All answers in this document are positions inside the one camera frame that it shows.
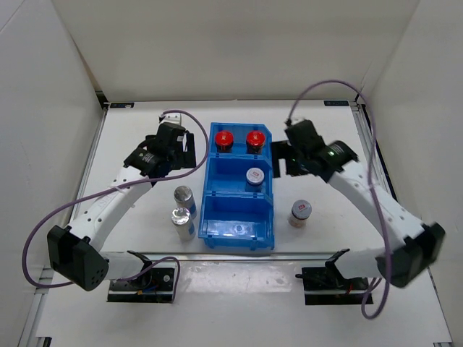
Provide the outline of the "white lid jar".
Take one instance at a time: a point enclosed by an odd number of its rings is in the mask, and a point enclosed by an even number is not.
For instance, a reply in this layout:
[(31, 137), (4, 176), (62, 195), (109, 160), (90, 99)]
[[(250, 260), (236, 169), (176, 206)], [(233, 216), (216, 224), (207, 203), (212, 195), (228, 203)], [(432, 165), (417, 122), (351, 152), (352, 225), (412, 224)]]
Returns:
[(292, 205), (288, 222), (295, 228), (304, 228), (312, 213), (312, 206), (307, 200), (297, 200)]
[(246, 173), (246, 191), (261, 192), (265, 174), (260, 168), (249, 168)]

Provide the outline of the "red lid jar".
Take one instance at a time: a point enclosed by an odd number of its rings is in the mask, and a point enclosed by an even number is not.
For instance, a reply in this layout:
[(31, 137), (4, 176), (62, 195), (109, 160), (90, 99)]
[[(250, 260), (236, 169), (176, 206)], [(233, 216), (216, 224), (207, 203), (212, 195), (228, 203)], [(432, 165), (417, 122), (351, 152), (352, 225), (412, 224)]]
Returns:
[(218, 153), (230, 153), (234, 145), (234, 136), (230, 131), (221, 130), (214, 137)]
[(260, 155), (266, 142), (266, 136), (258, 130), (249, 132), (246, 136), (247, 154)]

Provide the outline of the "white lid jar front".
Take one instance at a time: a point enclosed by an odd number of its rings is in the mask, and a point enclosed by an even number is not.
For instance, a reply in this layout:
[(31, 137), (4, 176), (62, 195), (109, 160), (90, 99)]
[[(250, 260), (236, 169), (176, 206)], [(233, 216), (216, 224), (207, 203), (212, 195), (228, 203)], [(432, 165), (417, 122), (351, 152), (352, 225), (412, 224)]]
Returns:
[(295, 228), (304, 228), (312, 213), (312, 206), (307, 200), (297, 200), (292, 205), (288, 222)]

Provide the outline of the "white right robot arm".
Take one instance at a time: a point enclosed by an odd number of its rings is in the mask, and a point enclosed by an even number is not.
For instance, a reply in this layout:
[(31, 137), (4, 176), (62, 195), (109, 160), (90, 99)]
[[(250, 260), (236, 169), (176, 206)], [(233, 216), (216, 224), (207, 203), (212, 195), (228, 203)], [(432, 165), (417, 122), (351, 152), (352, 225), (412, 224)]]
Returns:
[(343, 194), (383, 237), (379, 249), (342, 249), (325, 263), (325, 280), (335, 289), (355, 278), (384, 278), (404, 288), (432, 265), (445, 238), (438, 224), (425, 224), (403, 208), (361, 164), (344, 142), (327, 145), (310, 120), (286, 121), (285, 141), (272, 142), (272, 165), (286, 164), (289, 176), (313, 175)]

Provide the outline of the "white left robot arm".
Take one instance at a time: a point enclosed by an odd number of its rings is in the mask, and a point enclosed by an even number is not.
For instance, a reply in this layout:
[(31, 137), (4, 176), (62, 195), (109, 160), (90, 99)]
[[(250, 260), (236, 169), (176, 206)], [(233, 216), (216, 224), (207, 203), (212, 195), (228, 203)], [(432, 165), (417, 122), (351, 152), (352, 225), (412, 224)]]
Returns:
[(135, 203), (171, 171), (196, 166), (194, 135), (171, 122), (158, 126), (124, 160), (110, 193), (97, 198), (66, 227), (47, 235), (53, 270), (85, 291), (104, 280), (127, 280), (134, 288), (149, 286), (151, 261), (140, 253), (102, 252), (118, 222)]

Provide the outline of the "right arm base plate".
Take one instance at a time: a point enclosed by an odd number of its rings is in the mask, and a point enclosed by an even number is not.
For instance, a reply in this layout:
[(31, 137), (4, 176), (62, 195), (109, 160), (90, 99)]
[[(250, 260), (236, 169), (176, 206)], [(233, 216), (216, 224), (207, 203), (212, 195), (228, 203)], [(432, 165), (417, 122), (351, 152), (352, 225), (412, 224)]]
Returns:
[(303, 267), (295, 278), (302, 281), (306, 306), (361, 305), (369, 286), (367, 278), (338, 282), (324, 267)]

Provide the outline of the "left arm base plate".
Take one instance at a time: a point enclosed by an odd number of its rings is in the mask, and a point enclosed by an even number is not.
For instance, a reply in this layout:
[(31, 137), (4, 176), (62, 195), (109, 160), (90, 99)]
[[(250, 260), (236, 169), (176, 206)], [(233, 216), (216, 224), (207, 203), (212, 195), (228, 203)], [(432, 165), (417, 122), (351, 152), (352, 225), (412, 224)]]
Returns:
[(106, 301), (128, 304), (172, 304), (177, 294), (179, 261), (173, 257), (164, 257), (152, 263), (154, 266), (137, 280), (111, 280)]

